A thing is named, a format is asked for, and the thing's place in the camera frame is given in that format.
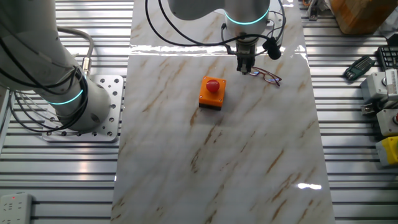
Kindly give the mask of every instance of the cardboard box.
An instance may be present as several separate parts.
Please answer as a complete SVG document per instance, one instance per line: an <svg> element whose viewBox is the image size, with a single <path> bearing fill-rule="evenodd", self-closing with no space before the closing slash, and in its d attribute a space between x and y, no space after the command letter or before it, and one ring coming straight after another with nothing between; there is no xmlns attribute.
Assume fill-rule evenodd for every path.
<svg viewBox="0 0 398 224"><path fill-rule="evenodd" d="M398 0L331 0L345 34L373 34L398 6Z"/></svg>

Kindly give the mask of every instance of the blue led ring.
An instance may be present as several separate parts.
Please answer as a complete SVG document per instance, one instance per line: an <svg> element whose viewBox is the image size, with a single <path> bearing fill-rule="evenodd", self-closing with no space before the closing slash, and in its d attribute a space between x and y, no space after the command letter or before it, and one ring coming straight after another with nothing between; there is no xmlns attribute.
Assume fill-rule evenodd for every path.
<svg viewBox="0 0 398 224"><path fill-rule="evenodd" d="M82 93L83 93L83 90L80 90L80 92L79 92L79 94L77 94L77 96L75 96L75 97L73 97L71 100L68 100L68 101L63 102L63 103L51 103L51 102L48 102L48 103L50 103L50 104L52 104L52 105L64 105L64 104L70 103L70 102L72 102L73 100L77 99Z"/></svg>
<svg viewBox="0 0 398 224"><path fill-rule="evenodd" d="M230 18L230 17L227 15L227 13L224 11L225 16L226 16L231 22L236 23L236 24L238 24L238 25L251 25L251 24L255 24L255 23L259 22L260 20L262 20L263 18L265 18L265 17L267 16L268 12L269 12L269 7L268 7L267 12L266 12L264 15L262 15L258 20L255 20L255 21L252 21L252 22L238 22L238 21L235 21L235 20L233 20L232 18Z"/></svg>

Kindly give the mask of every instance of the red button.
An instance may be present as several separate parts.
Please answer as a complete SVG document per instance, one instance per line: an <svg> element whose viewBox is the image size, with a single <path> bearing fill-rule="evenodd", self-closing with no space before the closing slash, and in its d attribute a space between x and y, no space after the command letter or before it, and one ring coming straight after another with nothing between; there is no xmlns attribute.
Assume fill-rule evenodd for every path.
<svg viewBox="0 0 398 224"><path fill-rule="evenodd" d="M207 88L208 91L210 91L212 93L215 93L220 88L220 83L218 83L217 80L209 80L206 83L206 88Z"/></svg>

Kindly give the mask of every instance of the metal rail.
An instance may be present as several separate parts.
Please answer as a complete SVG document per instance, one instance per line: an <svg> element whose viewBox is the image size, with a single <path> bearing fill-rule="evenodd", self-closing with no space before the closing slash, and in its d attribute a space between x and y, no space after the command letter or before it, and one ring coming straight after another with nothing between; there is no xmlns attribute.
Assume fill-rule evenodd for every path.
<svg viewBox="0 0 398 224"><path fill-rule="evenodd" d="M81 29L95 40L92 75L126 77L133 6L131 0L57 1L58 25ZM398 223L398 169L380 169L374 120L360 113L359 84L365 78L350 85L341 78L356 59L386 41L343 36L331 14L309 22L304 7L301 12L336 223ZM60 35L81 60L88 43ZM21 111L18 115L36 126ZM109 223L118 146L50 144L11 118L0 155L0 196L32 194L33 224Z"/></svg>

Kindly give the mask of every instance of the black device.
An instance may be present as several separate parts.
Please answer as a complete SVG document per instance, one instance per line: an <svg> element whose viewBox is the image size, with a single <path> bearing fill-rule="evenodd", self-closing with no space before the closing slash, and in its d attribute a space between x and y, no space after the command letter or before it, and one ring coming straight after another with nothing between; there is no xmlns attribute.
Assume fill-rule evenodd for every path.
<svg viewBox="0 0 398 224"><path fill-rule="evenodd" d="M398 46L382 46L377 50L377 58L383 71L398 67Z"/></svg>

